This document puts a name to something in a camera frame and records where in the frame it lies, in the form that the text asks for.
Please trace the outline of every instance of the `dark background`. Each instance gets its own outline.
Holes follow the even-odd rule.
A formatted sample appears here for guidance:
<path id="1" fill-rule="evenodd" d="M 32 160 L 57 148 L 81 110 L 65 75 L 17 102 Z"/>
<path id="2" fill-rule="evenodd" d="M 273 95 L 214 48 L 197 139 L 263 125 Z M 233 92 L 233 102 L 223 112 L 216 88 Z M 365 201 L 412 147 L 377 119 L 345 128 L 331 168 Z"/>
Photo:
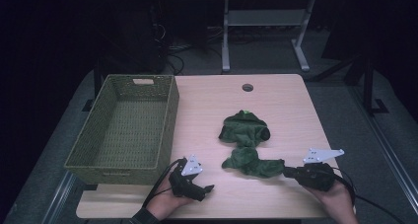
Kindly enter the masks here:
<path id="1" fill-rule="evenodd" d="M 1 221 L 77 86 L 98 61 L 104 74 L 158 73 L 169 42 L 155 44 L 153 21 L 199 47 L 207 26 L 222 26 L 222 17 L 214 14 L 222 10 L 222 0 L 168 0 L 165 6 L 175 8 L 164 8 L 154 15 L 157 20 L 149 15 L 152 4 L 0 0 Z M 332 30 L 325 57 L 343 60 L 366 52 L 418 119 L 417 13 L 415 0 L 317 0 L 310 28 Z M 129 21 L 140 16 L 144 22 Z M 132 36 L 137 40 L 128 41 Z"/>

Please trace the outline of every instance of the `metal stand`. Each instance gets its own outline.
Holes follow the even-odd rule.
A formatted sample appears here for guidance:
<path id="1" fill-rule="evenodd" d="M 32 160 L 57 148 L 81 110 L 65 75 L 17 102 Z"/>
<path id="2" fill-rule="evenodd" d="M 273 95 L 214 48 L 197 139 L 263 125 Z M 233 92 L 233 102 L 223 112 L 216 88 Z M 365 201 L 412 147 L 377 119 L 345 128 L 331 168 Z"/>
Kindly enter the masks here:
<path id="1" fill-rule="evenodd" d="M 347 66 L 352 65 L 353 62 L 358 60 L 361 56 L 362 55 L 360 53 L 355 54 L 355 55 L 351 56 L 350 58 L 348 58 L 344 61 L 341 61 L 340 63 L 338 63 L 338 64 L 330 67 L 329 69 L 323 71 L 322 73 L 317 74 L 317 75 L 313 76 L 312 78 L 305 79 L 305 82 L 319 82 L 322 79 L 325 79 L 326 77 L 328 77 L 328 76 L 332 75 L 333 73 L 337 72 L 338 70 L 341 70 L 341 69 L 343 69 Z"/>
<path id="2" fill-rule="evenodd" d="M 372 106 L 372 91 L 373 91 L 373 65 L 370 62 L 366 62 L 365 68 L 365 81 L 364 81 L 364 93 L 363 93 L 363 104 L 366 111 L 373 115 L 375 113 L 388 113 L 387 107 L 384 105 L 381 99 L 375 99 L 375 102 L 378 104 L 377 108 Z"/>
<path id="3" fill-rule="evenodd" d="M 311 18 L 314 0 L 310 0 L 306 9 L 300 10 L 229 10 L 225 0 L 224 41 L 222 42 L 222 70 L 228 72 L 230 53 L 228 49 L 228 26 L 301 26 L 299 36 L 292 39 L 299 64 L 303 71 L 309 71 L 307 60 L 301 45 Z"/>

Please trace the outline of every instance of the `green cloth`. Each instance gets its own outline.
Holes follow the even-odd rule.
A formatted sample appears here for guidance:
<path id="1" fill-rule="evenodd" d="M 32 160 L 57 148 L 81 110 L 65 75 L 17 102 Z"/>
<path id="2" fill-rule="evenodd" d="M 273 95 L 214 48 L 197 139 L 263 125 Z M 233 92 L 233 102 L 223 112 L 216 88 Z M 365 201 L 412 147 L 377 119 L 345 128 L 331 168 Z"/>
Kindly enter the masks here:
<path id="1" fill-rule="evenodd" d="M 279 160 L 260 160 L 254 148 L 236 148 L 232 156 L 222 163 L 222 168 L 234 168 L 243 174 L 260 178 L 271 178 L 282 174 L 285 162 Z"/>
<path id="2" fill-rule="evenodd" d="M 240 111 L 224 120 L 219 138 L 239 147 L 256 147 L 270 138 L 267 124 L 251 112 Z"/>
<path id="3" fill-rule="evenodd" d="M 271 178 L 282 174 L 284 161 L 260 160 L 255 147 L 270 138 L 267 124 L 251 112 L 240 111 L 224 120 L 219 139 L 237 143 L 232 156 L 222 163 L 222 168 L 234 168 L 245 175 Z"/>

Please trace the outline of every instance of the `basket handle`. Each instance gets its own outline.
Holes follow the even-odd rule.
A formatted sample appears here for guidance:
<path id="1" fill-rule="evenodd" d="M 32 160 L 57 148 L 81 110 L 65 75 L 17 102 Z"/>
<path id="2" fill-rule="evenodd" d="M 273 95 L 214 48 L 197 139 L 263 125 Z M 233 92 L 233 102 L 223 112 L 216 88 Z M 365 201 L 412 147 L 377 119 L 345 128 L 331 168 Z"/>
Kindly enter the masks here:
<path id="1" fill-rule="evenodd" d="M 132 79 L 135 85 L 154 85 L 154 79 L 147 79 L 147 78 L 136 78 Z"/>
<path id="2" fill-rule="evenodd" d="M 116 176 L 116 177 L 129 177 L 129 172 L 103 172 L 105 177 Z"/>

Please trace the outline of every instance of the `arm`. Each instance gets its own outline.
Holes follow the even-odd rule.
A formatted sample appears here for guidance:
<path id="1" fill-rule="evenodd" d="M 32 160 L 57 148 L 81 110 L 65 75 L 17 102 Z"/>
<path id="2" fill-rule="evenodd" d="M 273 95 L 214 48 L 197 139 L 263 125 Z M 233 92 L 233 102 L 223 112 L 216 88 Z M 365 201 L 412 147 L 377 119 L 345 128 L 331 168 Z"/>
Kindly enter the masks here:
<path id="1" fill-rule="evenodd" d="M 141 208 L 131 219 L 133 224 L 157 224 L 166 219 L 176 209 L 191 203 L 193 199 L 187 197 L 176 197 L 173 195 L 168 174 L 156 193 L 164 191 L 154 196 L 145 208 Z"/>
<path id="2" fill-rule="evenodd" d="M 332 188 L 327 192 L 310 187 L 304 188 L 322 203 L 328 215 L 338 224 L 359 223 L 353 210 L 350 193 L 342 183 L 335 181 Z"/>

